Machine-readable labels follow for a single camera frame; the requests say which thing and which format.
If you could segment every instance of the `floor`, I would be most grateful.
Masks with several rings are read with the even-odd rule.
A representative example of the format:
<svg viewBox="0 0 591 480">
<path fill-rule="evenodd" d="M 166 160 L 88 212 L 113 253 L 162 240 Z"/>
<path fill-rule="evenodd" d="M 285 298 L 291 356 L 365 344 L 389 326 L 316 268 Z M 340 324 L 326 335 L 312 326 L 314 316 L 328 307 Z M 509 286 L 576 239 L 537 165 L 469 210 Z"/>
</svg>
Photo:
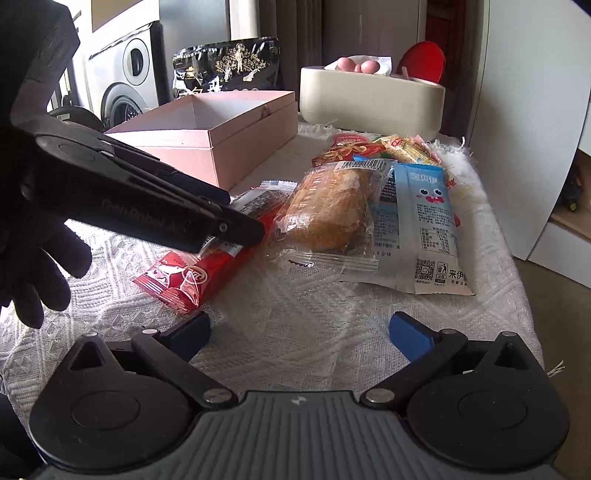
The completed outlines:
<svg viewBox="0 0 591 480">
<path fill-rule="evenodd" d="M 556 467 L 570 480 L 591 478 L 591 290 L 532 262 L 515 259 L 534 315 L 547 370 L 570 412 Z"/>
</svg>

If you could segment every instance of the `plastic bag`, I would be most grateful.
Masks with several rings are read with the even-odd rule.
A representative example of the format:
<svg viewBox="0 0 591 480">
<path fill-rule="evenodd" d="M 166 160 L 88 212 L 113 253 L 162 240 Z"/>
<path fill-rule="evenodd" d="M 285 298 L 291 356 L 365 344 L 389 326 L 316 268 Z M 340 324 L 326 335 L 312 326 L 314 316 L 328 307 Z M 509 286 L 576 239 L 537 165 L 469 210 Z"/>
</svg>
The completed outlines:
<svg viewBox="0 0 591 480">
<path fill-rule="evenodd" d="M 437 153 L 429 148 L 419 135 L 412 138 L 389 135 L 378 138 L 376 143 L 385 148 L 385 151 L 381 154 L 383 158 L 391 158 L 399 163 L 441 166 L 441 159 Z M 455 179 L 447 170 L 445 170 L 445 184 L 448 190 L 457 185 Z"/>
<path fill-rule="evenodd" d="M 394 164 L 374 208 L 375 273 L 345 271 L 360 281 L 406 293 L 473 295 L 459 267 L 457 231 L 441 167 Z"/>
<path fill-rule="evenodd" d="M 295 182 L 266 180 L 236 198 L 231 208 L 258 219 L 265 232 L 296 187 Z M 179 313 L 191 313 L 208 301 L 256 249 L 211 237 L 197 254 L 169 252 L 133 282 Z"/>
<path fill-rule="evenodd" d="M 336 161 L 353 160 L 354 155 L 363 158 L 379 158 L 386 148 L 359 134 L 338 134 L 332 138 L 333 144 L 317 157 L 312 158 L 312 166 L 320 167 Z"/>
<path fill-rule="evenodd" d="M 279 41 L 274 37 L 184 48 L 173 55 L 174 98 L 230 90 L 276 90 L 279 57 Z"/>
<path fill-rule="evenodd" d="M 308 171 L 275 219 L 275 243 L 288 260 L 377 268 L 373 253 L 377 202 L 390 162 L 340 161 Z"/>
</svg>

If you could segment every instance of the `pink eggs decoration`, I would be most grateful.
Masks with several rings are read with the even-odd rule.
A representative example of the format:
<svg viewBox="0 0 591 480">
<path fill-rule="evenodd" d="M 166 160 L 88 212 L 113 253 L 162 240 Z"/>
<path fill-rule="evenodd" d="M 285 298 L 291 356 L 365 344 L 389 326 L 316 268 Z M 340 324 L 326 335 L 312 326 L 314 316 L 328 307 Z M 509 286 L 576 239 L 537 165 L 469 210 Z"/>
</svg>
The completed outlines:
<svg viewBox="0 0 591 480">
<path fill-rule="evenodd" d="M 361 64 L 361 71 L 363 73 L 376 73 L 378 70 L 379 63 L 375 60 L 366 60 Z"/>
<path fill-rule="evenodd" d="M 353 60 L 348 59 L 347 57 L 339 58 L 337 60 L 336 64 L 337 64 L 338 68 L 340 68 L 341 70 L 344 70 L 346 72 L 354 72 L 355 67 L 358 67 L 358 65 L 356 65 Z"/>
</svg>

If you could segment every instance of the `tissue box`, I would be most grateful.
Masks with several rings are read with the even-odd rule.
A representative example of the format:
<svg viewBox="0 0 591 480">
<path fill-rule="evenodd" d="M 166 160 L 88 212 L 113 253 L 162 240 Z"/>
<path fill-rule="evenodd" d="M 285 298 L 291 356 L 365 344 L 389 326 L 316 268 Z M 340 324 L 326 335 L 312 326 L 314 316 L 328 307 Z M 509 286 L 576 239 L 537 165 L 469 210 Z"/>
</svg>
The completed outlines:
<svg viewBox="0 0 591 480">
<path fill-rule="evenodd" d="M 445 88 L 398 75 L 301 70 L 300 111 L 311 124 L 433 140 L 441 128 Z"/>
</svg>

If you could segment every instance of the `metal screw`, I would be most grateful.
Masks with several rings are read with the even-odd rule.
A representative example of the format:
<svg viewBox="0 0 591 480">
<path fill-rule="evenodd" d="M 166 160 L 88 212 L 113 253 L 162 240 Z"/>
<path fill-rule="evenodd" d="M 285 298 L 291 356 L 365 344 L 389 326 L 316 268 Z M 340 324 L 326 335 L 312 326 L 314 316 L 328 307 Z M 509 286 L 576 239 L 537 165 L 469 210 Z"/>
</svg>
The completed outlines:
<svg viewBox="0 0 591 480">
<path fill-rule="evenodd" d="M 226 403 L 232 399 L 232 392 L 225 388 L 212 388 L 203 394 L 203 399 L 207 403 Z"/>
<path fill-rule="evenodd" d="M 387 388 L 372 388 L 365 394 L 371 403 L 388 403 L 394 399 L 394 392 Z"/>
</svg>

